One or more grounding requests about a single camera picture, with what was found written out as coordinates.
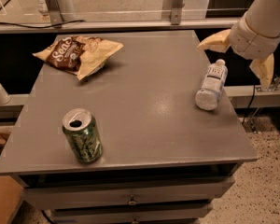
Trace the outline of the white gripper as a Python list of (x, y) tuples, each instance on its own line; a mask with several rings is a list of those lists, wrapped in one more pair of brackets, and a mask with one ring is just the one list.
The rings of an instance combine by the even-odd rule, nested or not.
[(231, 47), (241, 57), (253, 60), (249, 68), (259, 79), (261, 88), (267, 90), (273, 80), (272, 53), (279, 43), (280, 21), (253, 16), (247, 11), (231, 29), (208, 36), (197, 49), (225, 53)]

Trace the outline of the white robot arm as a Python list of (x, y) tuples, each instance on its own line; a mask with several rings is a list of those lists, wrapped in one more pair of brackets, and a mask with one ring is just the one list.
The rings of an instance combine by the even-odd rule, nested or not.
[(254, 0), (232, 28), (208, 36), (198, 49), (225, 53), (232, 48), (237, 55), (252, 61), (250, 69), (261, 89), (267, 90), (273, 80), (273, 53), (279, 43), (280, 0)]

